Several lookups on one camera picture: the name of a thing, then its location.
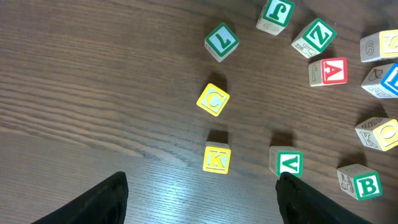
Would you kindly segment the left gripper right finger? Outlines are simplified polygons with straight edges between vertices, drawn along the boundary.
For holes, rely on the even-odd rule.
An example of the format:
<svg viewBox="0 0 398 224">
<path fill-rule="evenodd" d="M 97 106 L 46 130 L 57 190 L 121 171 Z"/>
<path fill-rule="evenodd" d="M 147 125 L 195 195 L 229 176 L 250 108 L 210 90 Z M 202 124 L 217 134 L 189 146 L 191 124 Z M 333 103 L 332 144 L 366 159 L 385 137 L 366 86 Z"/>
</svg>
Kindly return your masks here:
<svg viewBox="0 0 398 224">
<path fill-rule="evenodd" d="M 370 224 L 289 172 L 275 189 L 284 224 Z"/>
</svg>

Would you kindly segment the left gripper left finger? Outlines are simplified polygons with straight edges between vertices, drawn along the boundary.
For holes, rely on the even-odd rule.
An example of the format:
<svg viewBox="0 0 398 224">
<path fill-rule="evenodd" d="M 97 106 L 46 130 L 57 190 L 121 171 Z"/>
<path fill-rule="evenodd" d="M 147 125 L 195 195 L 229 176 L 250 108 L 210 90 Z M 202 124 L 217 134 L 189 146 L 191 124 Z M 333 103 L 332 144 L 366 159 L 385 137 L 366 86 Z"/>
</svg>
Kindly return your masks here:
<svg viewBox="0 0 398 224">
<path fill-rule="evenodd" d="M 124 224 L 128 195 L 126 174 L 118 171 L 32 224 Z"/>
</svg>

